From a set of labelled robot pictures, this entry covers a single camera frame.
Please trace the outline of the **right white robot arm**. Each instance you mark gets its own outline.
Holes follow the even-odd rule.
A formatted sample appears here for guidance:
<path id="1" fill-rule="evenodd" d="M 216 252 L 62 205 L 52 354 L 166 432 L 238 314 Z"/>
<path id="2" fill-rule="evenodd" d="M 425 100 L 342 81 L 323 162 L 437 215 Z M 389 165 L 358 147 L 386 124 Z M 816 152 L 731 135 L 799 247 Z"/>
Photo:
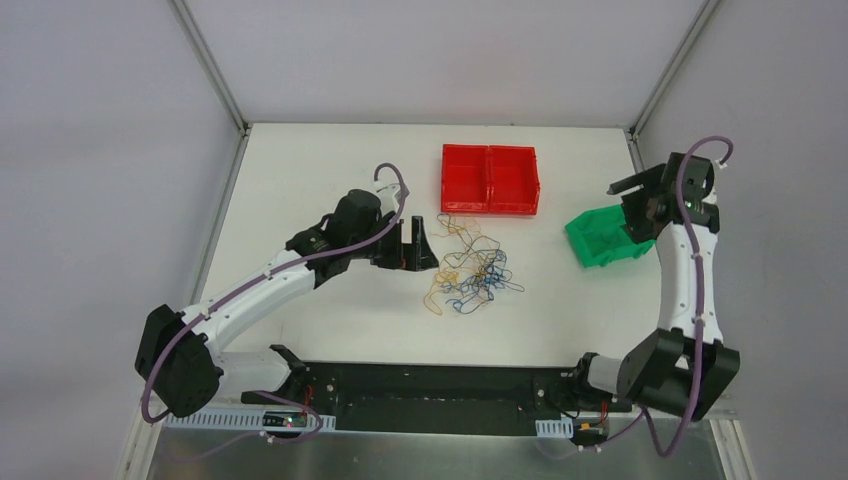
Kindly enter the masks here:
<path id="1" fill-rule="evenodd" d="M 623 217 L 591 235 L 654 246 L 659 314 L 655 330 L 623 358 L 588 352 L 580 359 L 567 384 L 576 407 L 618 398 L 699 421 L 739 372 L 740 354 L 726 346 L 714 306 L 714 182 L 710 160 L 673 152 L 667 162 L 610 185 L 608 192 L 622 197 Z"/>

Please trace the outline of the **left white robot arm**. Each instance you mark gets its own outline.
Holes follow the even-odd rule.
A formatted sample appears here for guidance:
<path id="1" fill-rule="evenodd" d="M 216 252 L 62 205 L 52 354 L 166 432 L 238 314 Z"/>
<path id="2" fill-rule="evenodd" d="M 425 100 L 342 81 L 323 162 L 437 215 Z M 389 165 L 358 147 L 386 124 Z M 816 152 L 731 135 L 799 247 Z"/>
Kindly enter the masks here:
<path id="1" fill-rule="evenodd" d="M 316 290 L 366 260 L 387 270 L 426 271 L 437 261 L 412 219 L 412 240 L 402 240 L 401 214 L 409 195 L 398 184 L 377 183 L 376 191 L 353 189 L 334 212 L 285 243 L 261 268 L 202 302 L 175 310 L 163 304 L 146 318 L 134 368 L 144 379 L 142 411 L 156 423 L 149 401 L 157 396 L 165 411 L 188 417 L 212 399 L 267 391 L 281 404 L 297 402 L 305 378 L 279 347 L 264 352 L 228 352 L 227 346 L 285 303 Z"/>

